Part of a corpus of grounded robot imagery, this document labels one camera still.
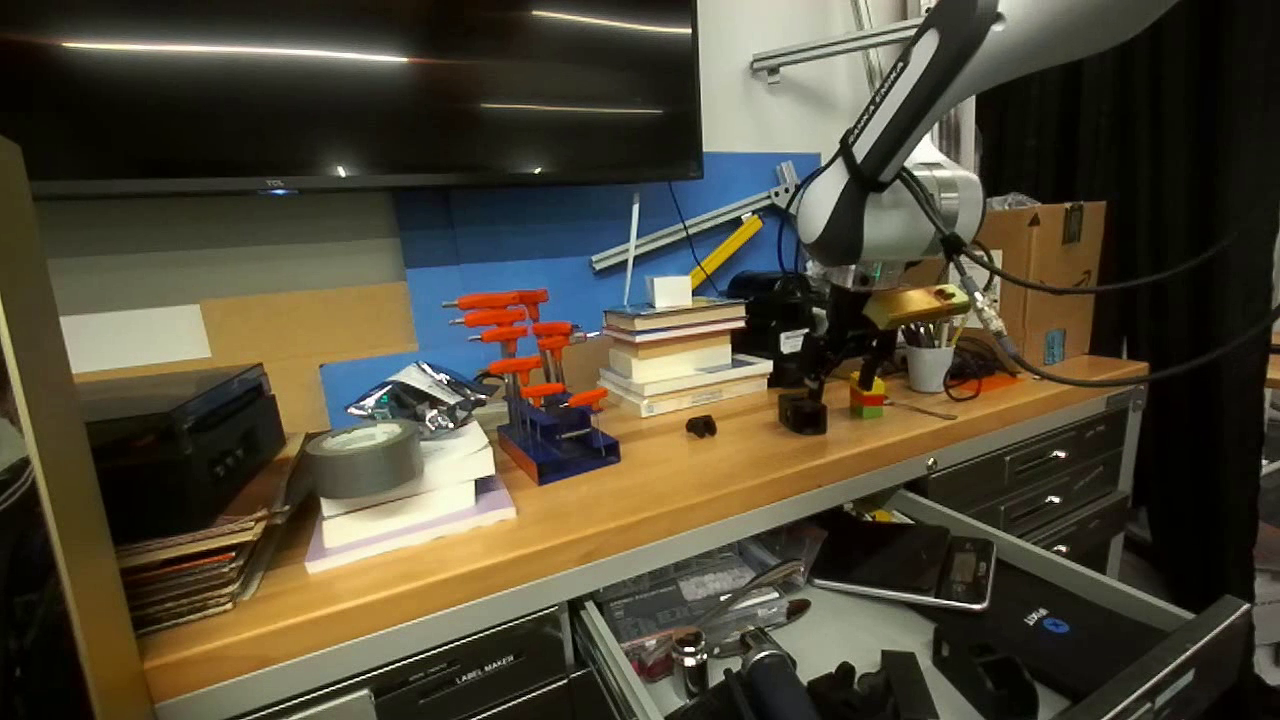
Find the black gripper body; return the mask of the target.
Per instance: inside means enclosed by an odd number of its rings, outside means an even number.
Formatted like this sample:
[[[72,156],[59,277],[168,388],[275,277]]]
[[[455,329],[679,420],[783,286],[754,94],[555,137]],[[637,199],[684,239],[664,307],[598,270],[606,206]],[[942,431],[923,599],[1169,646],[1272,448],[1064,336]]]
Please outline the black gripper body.
[[[870,319],[870,293],[834,289],[793,360],[793,384],[821,392],[840,363],[857,363],[857,384],[874,388],[892,351],[892,333]]]

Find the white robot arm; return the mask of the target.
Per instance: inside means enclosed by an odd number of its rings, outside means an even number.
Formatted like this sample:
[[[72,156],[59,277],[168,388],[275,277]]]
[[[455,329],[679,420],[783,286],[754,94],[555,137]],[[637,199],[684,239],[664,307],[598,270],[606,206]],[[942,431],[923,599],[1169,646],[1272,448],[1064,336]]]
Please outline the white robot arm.
[[[826,378],[862,349],[854,326],[854,270],[899,249],[923,251],[923,236],[906,236],[880,224],[874,199],[906,190],[915,217],[952,239],[976,231],[972,217],[948,224],[929,186],[910,170],[923,137],[966,99],[1010,81],[1059,69],[1109,54],[1175,0],[938,0],[912,34],[888,76],[876,86],[866,113],[845,127],[834,162],[797,191],[793,224],[809,260],[826,277],[840,277],[829,296],[829,326],[802,351],[802,388],[821,388]]]

